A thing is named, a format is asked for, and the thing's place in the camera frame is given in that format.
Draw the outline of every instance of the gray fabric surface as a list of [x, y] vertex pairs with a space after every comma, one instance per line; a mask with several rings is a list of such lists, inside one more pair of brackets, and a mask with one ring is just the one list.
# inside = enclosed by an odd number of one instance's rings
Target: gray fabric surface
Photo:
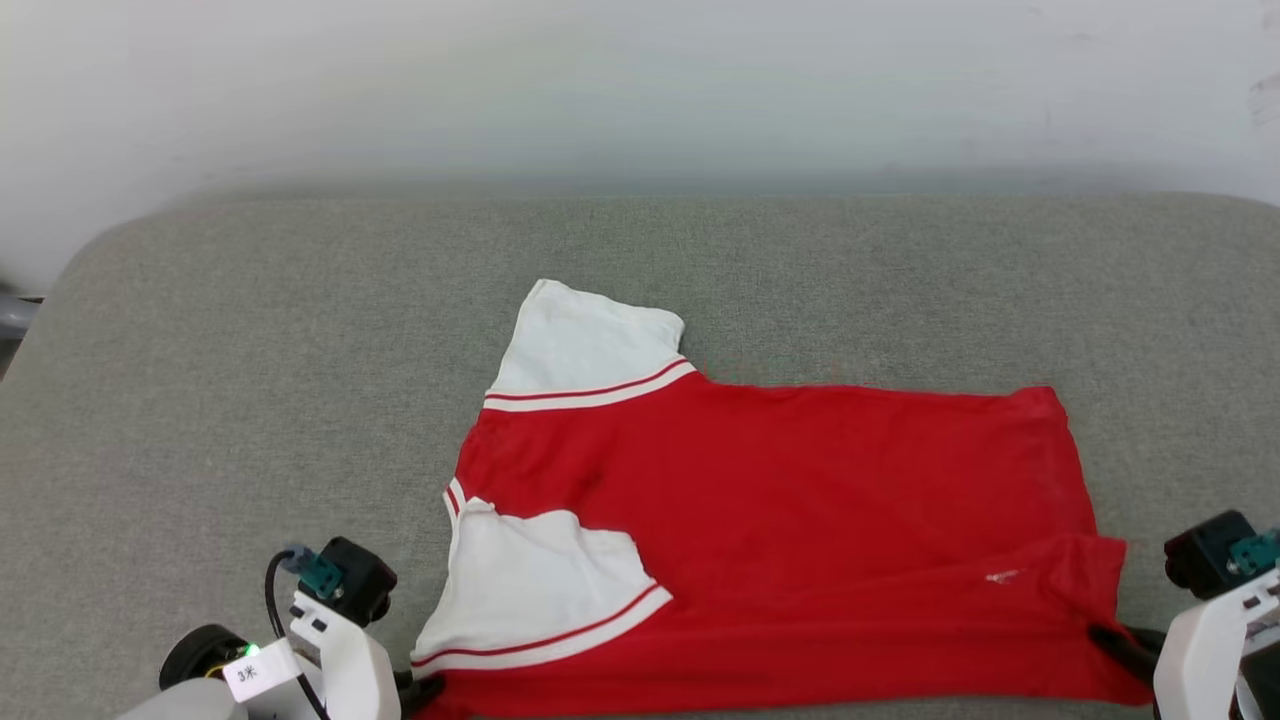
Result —
[[1052, 384], [1101, 529], [1133, 543], [1121, 618], [1162, 626], [1192, 603], [1164, 539], [1233, 506], [1280, 521], [1277, 238], [1275, 208], [1189, 195], [291, 201], [118, 228], [0, 382], [0, 715], [110, 717], [186, 630], [266, 638], [262, 569], [294, 539], [399, 573], [371, 632], [404, 659], [444, 583], [439, 492], [543, 275], [678, 313], [723, 382]]

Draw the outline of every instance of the white label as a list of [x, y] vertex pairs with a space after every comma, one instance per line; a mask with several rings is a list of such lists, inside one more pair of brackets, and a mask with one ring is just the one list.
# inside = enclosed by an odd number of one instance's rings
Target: white label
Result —
[[302, 674], [288, 638], [264, 647], [257, 655], [241, 657], [223, 667], [223, 679], [236, 702], [244, 702]]

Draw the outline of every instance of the white wall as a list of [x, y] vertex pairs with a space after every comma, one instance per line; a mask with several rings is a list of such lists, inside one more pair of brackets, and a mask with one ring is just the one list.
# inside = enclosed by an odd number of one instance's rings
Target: white wall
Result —
[[0, 23], [0, 279], [27, 291], [193, 193], [1280, 200], [1280, 76], [1256, 86], [1280, 0], [4, 0]]

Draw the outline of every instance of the red stripe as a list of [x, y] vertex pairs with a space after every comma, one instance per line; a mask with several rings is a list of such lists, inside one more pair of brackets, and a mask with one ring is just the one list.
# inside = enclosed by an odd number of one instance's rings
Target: red stripe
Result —
[[672, 368], [676, 368], [678, 365], [684, 365], [685, 363], [689, 363], [689, 360], [681, 357], [680, 360], [676, 360], [671, 365], [667, 365], [666, 368], [658, 370], [657, 373], [649, 375], [648, 378], [641, 378], [639, 380], [631, 380], [630, 383], [622, 383], [620, 386], [605, 387], [605, 388], [600, 388], [600, 389], [579, 389], [579, 391], [572, 391], [572, 392], [544, 392], [544, 393], [540, 393], [540, 395], [500, 395], [500, 393], [497, 393], [497, 392], [492, 392], [492, 393], [485, 395], [485, 398], [490, 398], [492, 397], [494, 400], [547, 400], [547, 398], [550, 398], [550, 397], [582, 397], [582, 396], [586, 396], [586, 395], [603, 395], [605, 392], [613, 392], [616, 389], [626, 389], [628, 387], [635, 387], [637, 384], [644, 384], [646, 382], [655, 380], [655, 379], [666, 375], [667, 372], [671, 370]]
[[568, 638], [572, 638], [573, 635], [581, 635], [582, 633], [594, 630], [594, 629], [599, 628], [600, 625], [608, 625], [609, 623], [612, 623], [612, 621], [617, 620], [618, 618], [626, 615], [628, 610], [631, 610], [632, 607], [635, 607], [641, 600], [649, 597], [649, 593], [652, 593], [655, 589], [658, 589], [658, 583], [654, 583], [654, 584], [649, 585], [649, 589], [646, 589], [643, 593], [640, 593], [640, 596], [636, 597], [635, 600], [632, 600], [630, 603], [627, 603], [626, 607], [623, 607], [622, 610], [618, 610], [613, 615], [609, 615], [604, 620], [600, 620], [599, 623], [593, 623], [593, 624], [590, 624], [590, 625], [588, 625], [585, 628], [579, 628], [577, 630], [570, 630], [570, 632], [567, 632], [567, 633], [564, 633], [562, 635], [556, 635], [554, 638], [548, 638], [545, 641], [538, 641], [538, 642], [526, 643], [526, 644], [517, 644], [516, 647], [504, 647], [502, 650], [442, 650], [440, 652], [436, 652], [435, 655], [433, 655], [433, 656], [425, 659], [425, 660], [415, 660], [415, 661], [410, 662], [410, 665], [412, 665], [413, 667], [421, 667], [421, 666], [426, 665], [428, 662], [435, 660], [436, 657], [442, 657], [444, 655], [480, 655], [480, 656], [486, 656], [488, 657], [488, 656], [492, 656], [492, 655], [508, 655], [508, 653], [512, 653], [512, 652], [521, 652], [521, 651], [525, 651], [525, 650], [534, 650], [534, 648], [538, 648], [538, 647], [544, 647], [544, 646], [548, 646], [548, 644], [554, 644], [554, 643], [558, 643], [561, 641], [566, 641]]

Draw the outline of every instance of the red and white shirt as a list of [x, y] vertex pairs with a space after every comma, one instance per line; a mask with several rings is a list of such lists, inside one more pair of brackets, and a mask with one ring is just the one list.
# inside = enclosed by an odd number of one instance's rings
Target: red and white shirt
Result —
[[425, 716], [1151, 701], [1085, 634], [1125, 544], [1051, 388], [727, 386], [682, 331], [534, 286], [444, 493]]

